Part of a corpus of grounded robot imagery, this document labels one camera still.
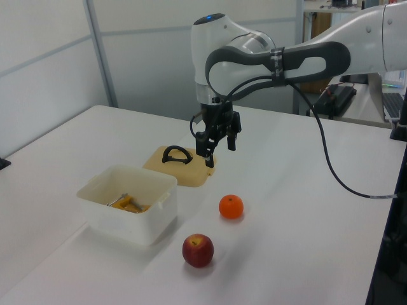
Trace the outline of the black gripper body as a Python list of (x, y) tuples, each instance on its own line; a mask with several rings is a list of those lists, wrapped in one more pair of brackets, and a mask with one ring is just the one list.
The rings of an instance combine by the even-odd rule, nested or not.
[(225, 137), (233, 118), (231, 102), (219, 104), (201, 104), (202, 119), (205, 130), (200, 132), (203, 137)]

